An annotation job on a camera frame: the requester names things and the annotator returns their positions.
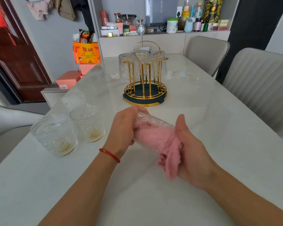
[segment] chair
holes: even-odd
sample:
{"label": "chair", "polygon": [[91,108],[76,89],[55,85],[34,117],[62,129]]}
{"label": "chair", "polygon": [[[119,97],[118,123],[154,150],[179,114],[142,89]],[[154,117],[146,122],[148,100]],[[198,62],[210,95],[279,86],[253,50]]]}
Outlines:
{"label": "chair", "polygon": [[44,115],[0,106],[0,163]]}
{"label": "chair", "polygon": [[283,139],[283,55],[242,49],[223,86]]}
{"label": "chair", "polygon": [[196,36],[190,40],[185,57],[214,76],[229,49],[227,41]]}

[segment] red bracelet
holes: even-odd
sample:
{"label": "red bracelet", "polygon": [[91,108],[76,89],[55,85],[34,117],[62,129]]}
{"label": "red bracelet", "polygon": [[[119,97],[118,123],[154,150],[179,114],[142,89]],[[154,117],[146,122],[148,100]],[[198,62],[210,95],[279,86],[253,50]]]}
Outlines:
{"label": "red bracelet", "polygon": [[100,152],[104,152],[106,153],[107,155],[111,156],[112,158],[114,158],[117,163],[120,163],[121,161],[112,153],[108,152],[107,150],[103,149],[103,148],[100,148]]}

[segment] khaki garment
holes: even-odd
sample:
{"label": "khaki garment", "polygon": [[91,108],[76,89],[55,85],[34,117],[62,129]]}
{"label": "khaki garment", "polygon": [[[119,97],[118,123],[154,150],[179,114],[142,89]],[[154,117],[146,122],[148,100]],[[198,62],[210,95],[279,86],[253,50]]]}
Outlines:
{"label": "khaki garment", "polygon": [[51,0],[51,2],[61,17],[71,21],[75,20],[75,11],[70,0]]}

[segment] white marble tabletop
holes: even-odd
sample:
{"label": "white marble tabletop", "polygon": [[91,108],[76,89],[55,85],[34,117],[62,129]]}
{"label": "white marble tabletop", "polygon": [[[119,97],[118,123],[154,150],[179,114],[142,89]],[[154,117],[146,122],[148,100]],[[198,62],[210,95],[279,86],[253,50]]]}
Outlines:
{"label": "white marble tabletop", "polygon": [[[180,55],[169,55],[163,77],[168,97],[149,112],[174,124],[183,113],[189,129],[212,158],[262,197],[283,209],[283,140],[212,77]],[[84,102],[101,107],[103,140],[79,144],[65,158],[53,157],[28,134],[0,164],[0,225],[37,225],[88,167],[103,146],[115,113],[130,106],[118,59],[95,67],[50,111]],[[233,225],[204,191],[181,179],[168,181],[156,154],[131,146],[106,189],[98,225]]]}

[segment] dark red door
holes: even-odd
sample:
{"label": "dark red door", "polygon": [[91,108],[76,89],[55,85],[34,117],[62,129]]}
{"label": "dark red door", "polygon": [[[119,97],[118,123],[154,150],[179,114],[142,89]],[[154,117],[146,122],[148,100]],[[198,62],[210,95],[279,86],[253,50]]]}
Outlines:
{"label": "dark red door", "polygon": [[51,84],[10,0],[0,0],[8,27],[0,28],[0,66],[23,102],[45,101],[41,90]]}

